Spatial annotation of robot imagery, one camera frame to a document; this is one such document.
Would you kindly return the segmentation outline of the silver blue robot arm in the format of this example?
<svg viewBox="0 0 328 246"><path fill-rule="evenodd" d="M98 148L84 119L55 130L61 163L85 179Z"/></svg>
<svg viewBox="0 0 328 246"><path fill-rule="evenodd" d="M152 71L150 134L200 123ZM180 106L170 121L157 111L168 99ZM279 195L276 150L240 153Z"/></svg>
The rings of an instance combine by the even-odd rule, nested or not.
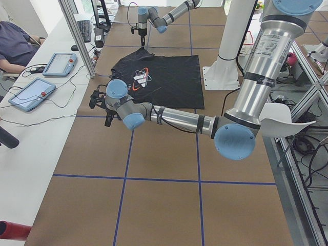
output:
<svg viewBox="0 0 328 246"><path fill-rule="evenodd" d="M126 82L129 105L147 123L137 132L135 149L143 161L184 160L189 157L190 140L182 132L215 135L229 121L191 114L221 113L224 94L239 88L237 51L252 18L253 1L233 1L225 16L222 8L193 9L183 3L160 17L157 9L140 7L138 31L147 48L122 58L113 68L114 78Z"/></svg>
<svg viewBox="0 0 328 246"><path fill-rule="evenodd" d="M163 17L160 17L158 10L155 7L140 6L137 9L137 23L131 27L131 33L134 34L137 30L140 36L141 46L145 46L145 37L147 36L147 23L150 22L159 33L164 33L167 30L168 25L175 22L178 18L189 12L192 9L196 9L200 1L187 0L182 4L168 12Z"/></svg>

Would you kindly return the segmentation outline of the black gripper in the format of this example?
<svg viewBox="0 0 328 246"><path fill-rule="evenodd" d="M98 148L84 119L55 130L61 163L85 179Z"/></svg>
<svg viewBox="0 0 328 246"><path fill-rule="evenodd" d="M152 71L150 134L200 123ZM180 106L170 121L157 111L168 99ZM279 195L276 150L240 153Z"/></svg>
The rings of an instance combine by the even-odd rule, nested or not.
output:
<svg viewBox="0 0 328 246"><path fill-rule="evenodd" d="M143 47L146 44L147 29L138 29L138 34L140 36L140 44Z"/></svg>
<svg viewBox="0 0 328 246"><path fill-rule="evenodd" d="M104 126L105 127L110 127L111 123L112 123L112 118L114 118L117 113L116 113L116 111L109 110L109 109L106 110L106 113L107 113L107 116L106 116L106 119L105 119Z"/></svg>

